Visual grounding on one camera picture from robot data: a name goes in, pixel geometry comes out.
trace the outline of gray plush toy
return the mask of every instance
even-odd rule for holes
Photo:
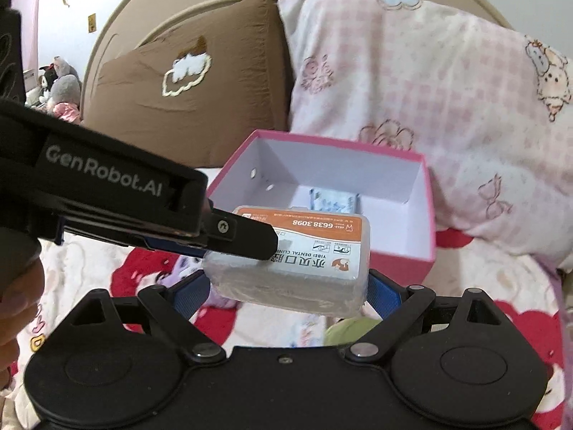
[[[58,103],[80,104],[80,83],[73,74],[56,79],[50,93],[52,96],[48,100],[48,111],[52,111]]]
[[[60,103],[72,104],[77,108],[81,99],[81,83],[77,71],[62,57],[54,57],[54,70],[58,79],[54,81],[50,90],[48,113],[51,113]]]

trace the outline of screw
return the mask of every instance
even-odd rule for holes
[[[193,347],[193,354],[202,359],[210,359],[221,352],[221,348],[215,343],[200,343]]]
[[[294,360],[292,359],[292,357],[289,357],[287,355],[282,355],[279,357],[279,363],[282,364],[288,364],[288,363],[293,363]]]
[[[377,355],[378,347],[372,343],[356,343],[350,346],[350,352],[356,357],[372,357]]]
[[[228,223],[224,219],[220,220],[217,229],[220,233],[225,234],[228,231]]]

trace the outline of pink pillow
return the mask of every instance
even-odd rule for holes
[[[279,10],[292,132],[422,152],[439,224],[557,264],[572,252],[573,61],[429,1]]]

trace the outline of orange label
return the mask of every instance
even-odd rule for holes
[[[362,218],[347,214],[320,214],[300,210],[242,208],[237,214],[280,228],[333,241],[362,241]]]

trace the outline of green fabric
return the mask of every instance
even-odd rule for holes
[[[354,343],[373,329],[381,320],[368,317],[355,317],[340,320],[332,325],[324,335],[325,346]]]

